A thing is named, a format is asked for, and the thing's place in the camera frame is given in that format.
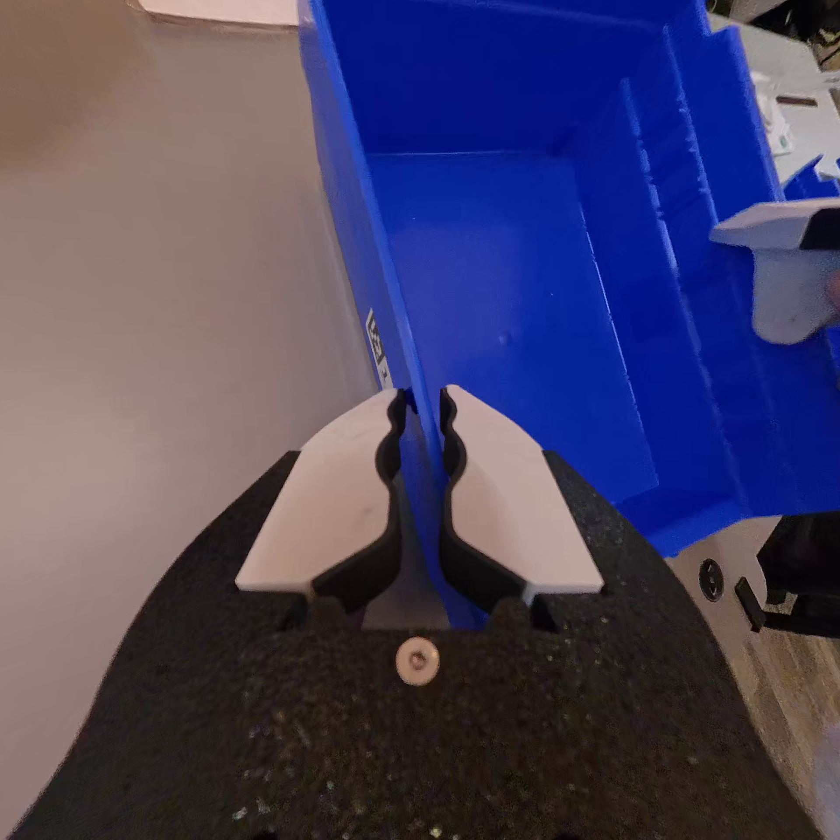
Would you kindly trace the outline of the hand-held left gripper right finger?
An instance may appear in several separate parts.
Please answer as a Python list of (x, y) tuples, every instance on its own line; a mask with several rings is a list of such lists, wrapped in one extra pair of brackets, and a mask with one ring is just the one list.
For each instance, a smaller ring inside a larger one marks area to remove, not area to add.
[(459, 385), (439, 395), (447, 484), (438, 558), (477, 610), (598, 595), (604, 578), (552, 470), (555, 453)]

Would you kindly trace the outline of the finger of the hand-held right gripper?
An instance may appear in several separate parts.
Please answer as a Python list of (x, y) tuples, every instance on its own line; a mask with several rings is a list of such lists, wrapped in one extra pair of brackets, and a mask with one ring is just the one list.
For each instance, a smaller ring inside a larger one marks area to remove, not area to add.
[(794, 345), (838, 321), (839, 200), (755, 204), (710, 232), (752, 253), (752, 328)]

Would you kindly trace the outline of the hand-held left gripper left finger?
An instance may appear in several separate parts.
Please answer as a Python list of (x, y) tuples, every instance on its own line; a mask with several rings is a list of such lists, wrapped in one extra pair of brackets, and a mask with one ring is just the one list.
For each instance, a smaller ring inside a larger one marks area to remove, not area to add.
[(389, 388), (331, 421), (292, 463), (240, 568), (242, 592), (337, 599), (366, 608), (400, 573), (403, 535), (396, 477), (404, 391)]

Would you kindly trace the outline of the black office chair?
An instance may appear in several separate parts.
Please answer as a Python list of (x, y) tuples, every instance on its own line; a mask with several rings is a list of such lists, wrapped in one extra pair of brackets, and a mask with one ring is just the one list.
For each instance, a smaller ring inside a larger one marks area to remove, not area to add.
[(758, 552), (766, 583), (756, 596), (742, 577), (734, 592), (754, 633), (839, 639), (839, 512), (785, 516)]

